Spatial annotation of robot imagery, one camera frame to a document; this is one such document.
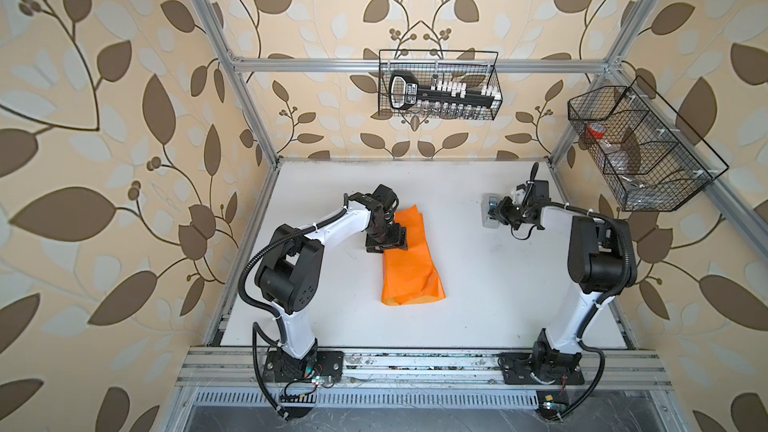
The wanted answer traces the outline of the orange wrapping paper sheet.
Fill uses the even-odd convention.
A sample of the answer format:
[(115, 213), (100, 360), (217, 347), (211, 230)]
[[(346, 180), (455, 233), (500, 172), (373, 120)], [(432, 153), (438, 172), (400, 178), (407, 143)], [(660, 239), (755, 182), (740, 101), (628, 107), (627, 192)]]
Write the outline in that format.
[(395, 214), (406, 229), (407, 249), (384, 252), (381, 301), (395, 307), (442, 301), (446, 293), (426, 238), (423, 215), (417, 206)]

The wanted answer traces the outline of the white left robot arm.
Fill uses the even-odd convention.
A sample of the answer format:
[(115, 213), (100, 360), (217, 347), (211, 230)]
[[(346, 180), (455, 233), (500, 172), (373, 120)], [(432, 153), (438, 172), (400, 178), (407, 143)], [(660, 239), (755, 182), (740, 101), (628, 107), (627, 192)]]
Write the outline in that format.
[(244, 267), (238, 296), (275, 318), (276, 347), (288, 357), (307, 360), (316, 351), (306, 308), (317, 293), (324, 253), (364, 233), (368, 253), (407, 248), (406, 228), (397, 223), (396, 193), (381, 184), (372, 193), (345, 195), (335, 213), (303, 227), (283, 224)]

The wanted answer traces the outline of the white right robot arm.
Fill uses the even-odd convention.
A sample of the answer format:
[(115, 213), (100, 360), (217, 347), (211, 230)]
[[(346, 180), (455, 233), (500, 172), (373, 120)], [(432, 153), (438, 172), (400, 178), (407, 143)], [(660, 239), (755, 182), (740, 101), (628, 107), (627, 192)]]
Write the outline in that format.
[(522, 380), (550, 384), (575, 375), (591, 322), (615, 297), (635, 284), (637, 259), (626, 220), (555, 202), (549, 183), (529, 179), (511, 196), (483, 199), (483, 219), (508, 226), (512, 233), (556, 231), (568, 238), (566, 270), (572, 286), (553, 321), (543, 328), (526, 359), (509, 369)]

